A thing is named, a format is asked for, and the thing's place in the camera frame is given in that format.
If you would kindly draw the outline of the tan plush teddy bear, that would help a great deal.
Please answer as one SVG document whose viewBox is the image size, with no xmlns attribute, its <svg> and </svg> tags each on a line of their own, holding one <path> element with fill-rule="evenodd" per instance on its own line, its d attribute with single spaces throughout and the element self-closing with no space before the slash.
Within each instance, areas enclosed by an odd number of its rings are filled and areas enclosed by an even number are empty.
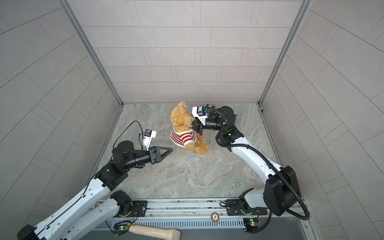
<svg viewBox="0 0 384 240">
<path fill-rule="evenodd" d="M 195 118 L 187 111 L 187 104 L 180 102 L 171 112 L 171 122 L 173 124 L 173 130 L 176 132 L 184 132 L 192 129 L 192 123 Z M 205 140 L 205 134 L 200 136 L 196 133 L 196 143 L 188 144 L 185 149 L 198 155 L 205 155 L 209 152 L 210 148 Z"/>
</svg>

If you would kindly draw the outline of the red white striped knit sweater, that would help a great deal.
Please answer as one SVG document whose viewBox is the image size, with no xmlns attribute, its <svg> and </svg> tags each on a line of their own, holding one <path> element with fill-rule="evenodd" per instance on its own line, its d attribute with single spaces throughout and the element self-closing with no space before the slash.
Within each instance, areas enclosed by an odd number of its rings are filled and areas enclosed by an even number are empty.
<svg viewBox="0 0 384 240">
<path fill-rule="evenodd" d="M 196 132 L 192 129 L 184 132 L 176 132 L 173 130 L 171 133 L 171 141 L 181 148 L 186 148 L 188 144 L 196 143 Z"/>
</svg>

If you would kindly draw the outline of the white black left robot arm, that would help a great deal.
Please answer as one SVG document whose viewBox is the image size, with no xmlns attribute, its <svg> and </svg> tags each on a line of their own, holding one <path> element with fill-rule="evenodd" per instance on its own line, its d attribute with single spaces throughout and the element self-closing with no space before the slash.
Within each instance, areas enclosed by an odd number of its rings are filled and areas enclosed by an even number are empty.
<svg viewBox="0 0 384 240">
<path fill-rule="evenodd" d="M 112 150 L 113 158 L 99 170 L 86 187 L 59 210 L 39 222 L 26 225 L 17 233 L 19 240 L 79 240 L 107 219 L 131 211 L 131 198 L 115 188 L 128 177 L 130 169 L 157 164 L 172 148 L 150 147 L 135 150 L 123 141 Z"/>
</svg>

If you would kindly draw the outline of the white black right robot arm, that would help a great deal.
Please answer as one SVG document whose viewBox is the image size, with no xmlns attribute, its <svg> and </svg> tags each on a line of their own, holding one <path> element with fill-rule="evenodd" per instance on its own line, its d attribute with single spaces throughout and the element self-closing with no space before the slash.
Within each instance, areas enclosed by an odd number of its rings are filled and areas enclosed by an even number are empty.
<svg viewBox="0 0 384 240">
<path fill-rule="evenodd" d="M 263 180 L 263 190 L 249 189 L 240 195 L 240 209 L 245 214 L 257 208 L 267 208 L 276 216 L 293 213 L 290 208 L 301 198 L 295 171 L 289 166 L 283 168 L 253 147 L 235 126 L 237 116 L 232 108 L 197 106 L 192 108 L 192 115 L 193 130 L 199 135 L 204 130 L 216 131 L 218 145 L 239 156 Z"/>
</svg>

